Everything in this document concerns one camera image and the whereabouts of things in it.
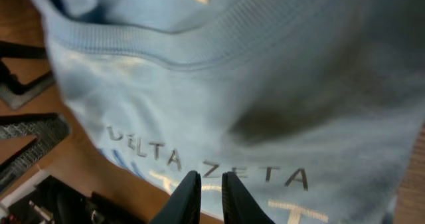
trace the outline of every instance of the light blue sweatshirt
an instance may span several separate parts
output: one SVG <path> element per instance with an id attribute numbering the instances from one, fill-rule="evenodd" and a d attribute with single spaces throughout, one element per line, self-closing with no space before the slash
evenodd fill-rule
<path id="1" fill-rule="evenodd" d="M 425 113 L 425 0 L 33 0 L 66 105 L 113 163 L 222 218 L 380 223 Z"/>

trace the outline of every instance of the wooden surface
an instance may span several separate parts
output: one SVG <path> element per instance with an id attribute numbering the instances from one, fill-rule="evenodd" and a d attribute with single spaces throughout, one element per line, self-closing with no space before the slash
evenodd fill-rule
<path id="1" fill-rule="evenodd" d="M 40 17 L 29 0 L 0 0 L 0 40 L 43 46 Z M 28 82 L 49 70 L 47 61 L 5 60 L 6 65 Z M 48 170 L 69 186 L 90 195 L 96 191 L 126 208 L 141 219 L 155 216 L 168 195 L 103 158 L 92 146 L 83 129 L 60 101 L 57 87 L 49 88 L 31 103 L 14 112 L 0 102 L 0 116 L 26 113 L 59 112 L 72 126 L 72 134 L 34 165 L 7 193 L 39 169 Z M 0 162 L 31 137 L 0 141 Z M 418 139 L 406 177 L 399 188 L 395 223 L 425 223 L 425 131 Z M 201 223 L 220 223 L 203 215 Z"/>

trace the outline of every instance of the wooden table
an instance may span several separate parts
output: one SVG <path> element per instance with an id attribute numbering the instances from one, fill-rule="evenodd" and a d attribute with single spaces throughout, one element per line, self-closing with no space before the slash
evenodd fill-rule
<path id="1" fill-rule="evenodd" d="M 0 40 L 44 46 L 40 15 L 29 0 L 0 0 Z M 5 63 L 18 75 L 21 82 L 28 82 L 50 69 L 47 61 L 42 60 L 8 59 Z M 96 191 L 141 219 L 149 220 L 156 215 L 167 201 L 168 195 L 103 158 L 90 143 L 69 109 L 60 101 L 57 87 L 49 88 L 17 112 L 0 102 L 0 116 L 46 112 L 64 114 L 72 126 L 71 135 L 34 165 L 0 198 L 13 191 L 39 169 L 45 169 L 84 195 Z M 0 162 L 31 138 L 33 137 L 0 141 Z M 425 129 L 418 139 L 398 193 L 395 222 L 425 223 Z M 202 215 L 201 223 L 220 221 Z"/>

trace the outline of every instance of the ribbed neckline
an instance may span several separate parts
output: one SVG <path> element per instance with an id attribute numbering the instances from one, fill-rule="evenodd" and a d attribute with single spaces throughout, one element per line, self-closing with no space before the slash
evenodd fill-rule
<path id="1" fill-rule="evenodd" d="M 49 36 L 88 53 L 148 55 L 169 64 L 220 62 L 264 41 L 287 35 L 290 24 L 304 21 L 323 0 L 241 0 L 198 29 L 170 34 L 139 27 L 79 23 L 65 17 L 51 0 L 33 0 L 44 15 Z"/>

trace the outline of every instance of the black object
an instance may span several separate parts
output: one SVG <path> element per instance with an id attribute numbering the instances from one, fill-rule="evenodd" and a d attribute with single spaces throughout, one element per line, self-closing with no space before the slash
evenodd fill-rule
<path id="1" fill-rule="evenodd" d="M 201 176 L 190 171 L 150 224 L 196 224 L 201 211 Z"/>
<path id="2" fill-rule="evenodd" d="M 221 191 L 224 223 L 274 223 L 261 210 L 235 173 L 227 172 L 223 174 Z"/>
<path id="3" fill-rule="evenodd" d="M 46 58 L 44 48 L 30 47 L 0 41 L 0 99 L 10 108 L 16 110 L 38 96 L 49 86 L 54 84 L 51 72 L 48 72 L 28 84 L 21 84 L 1 58 Z"/>
<path id="4" fill-rule="evenodd" d="M 9 207 L 10 213 L 23 223 L 39 224 L 41 220 L 34 218 L 29 202 L 49 211 L 56 224 L 145 224 L 97 193 L 85 197 L 52 176 Z M 102 221 L 96 220 L 97 217 L 103 217 Z"/>
<path id="5" fill-rule="evenodd" d="M 222 176 L 222 204 L 225 224 L 274 223 L 255 202 L 233 172 Z M 201 210 L 201 177 L 190 171 L 150 224 L 199 223 Z"/>
<path id="6" fill-rule="evenodd" d="M 65 139 L 69 133 L 68 124 L 58 114 L 0 117 L 0 139 L 36 136 L 35 140 L 0 165 L 0 193 Z"/>

